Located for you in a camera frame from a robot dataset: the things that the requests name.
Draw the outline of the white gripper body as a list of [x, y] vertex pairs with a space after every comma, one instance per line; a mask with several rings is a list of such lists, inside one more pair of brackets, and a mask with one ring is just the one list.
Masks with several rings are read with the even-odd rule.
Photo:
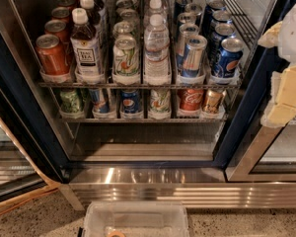
[[296, 4], [282, 21], [277, 49], [281, 58], [296, 63]]

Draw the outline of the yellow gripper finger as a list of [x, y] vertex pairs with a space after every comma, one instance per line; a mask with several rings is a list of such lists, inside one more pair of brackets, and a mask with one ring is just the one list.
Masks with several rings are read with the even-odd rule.
[[271, 76], [271, 99], [260, 123], [270, 128], [284, 127], [296, 116], [296, 64]]
[[282, 22], [277, 22], [270, 27], [258, 40], [258, 45], [265, 48], [272, 48], [278, 46], [278, 36]]

